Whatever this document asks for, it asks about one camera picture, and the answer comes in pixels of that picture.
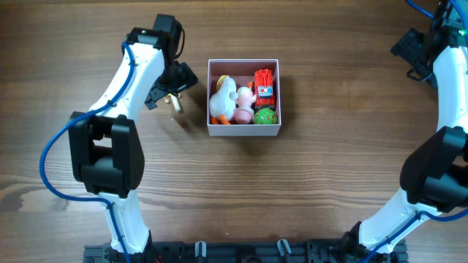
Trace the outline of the pink pig plush toy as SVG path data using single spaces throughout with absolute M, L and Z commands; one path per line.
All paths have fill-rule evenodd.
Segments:
M 238 98 L 235 100 L 237 107 L 234 112 L 234 119 L 238 124 L 250 124 L 254 118 L 252 105 L 257 100 L 257 95 L 251 88 L 242 86 L 237 90 Z

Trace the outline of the yellow wooden rattle drum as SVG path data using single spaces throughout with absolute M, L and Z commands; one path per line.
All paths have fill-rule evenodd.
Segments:
M 181 95 L 172 95 L 168 94 L 167 96 L 164 97 L 164 101 L 166 104 L 172 104 L 174 107 L 174 110 L 177 113 L 180 113 L 182 111 L 179 99 L 181 98 Z

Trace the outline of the red toy fire truck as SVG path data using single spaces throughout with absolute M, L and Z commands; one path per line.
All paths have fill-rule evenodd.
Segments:
M 257 96 L 255 108 L 257 110 L 267 107 L 276 109 L 275 88 L 273 86 L 273 73 L 270 69 L 259 69 L 254 74 L 254 94 Z

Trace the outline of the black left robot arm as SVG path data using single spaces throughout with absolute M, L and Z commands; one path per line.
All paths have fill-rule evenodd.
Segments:
M 137 195 L 145 159 L 136 124 L 144 107 L 152 110 L 163 97 L 197 84 L 187 63 L 177 60 L 184 42 L 184 29 L 172 15 L 158 14 L 150 29 L 132 29 L 107 90 L 87 113 L 74 112 L 69 120 L 73 175 L 105 200 L 112 262 L 151 258 L 151 232 Z

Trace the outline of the green ball red numbers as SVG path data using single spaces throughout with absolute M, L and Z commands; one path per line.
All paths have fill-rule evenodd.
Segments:
M 254 115 L 254 124 L 256 125 L 276 125 L 278 123 L 278 115 L 271 108 L 261 108 Z

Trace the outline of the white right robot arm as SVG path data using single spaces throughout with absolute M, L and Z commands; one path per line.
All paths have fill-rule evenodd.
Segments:
M 410 29 L 392 48 L 411 65 L 407 77 L 437 91 L 437 131 L 404 162 L 399 189 L 341 239 L 340 254 L 358 262 L 389 260 L 396 245 L 427 220 L 467 216 L 467 2 L 440 1 L 429 32 Z

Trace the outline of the white duck plush toy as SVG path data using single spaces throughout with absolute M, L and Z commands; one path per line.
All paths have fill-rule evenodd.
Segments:
M 212 124 L 230 125 L 236 109 L 237 85 L 229 75 L 222 75 L 218 91 L 209 99 L 208 109 Z

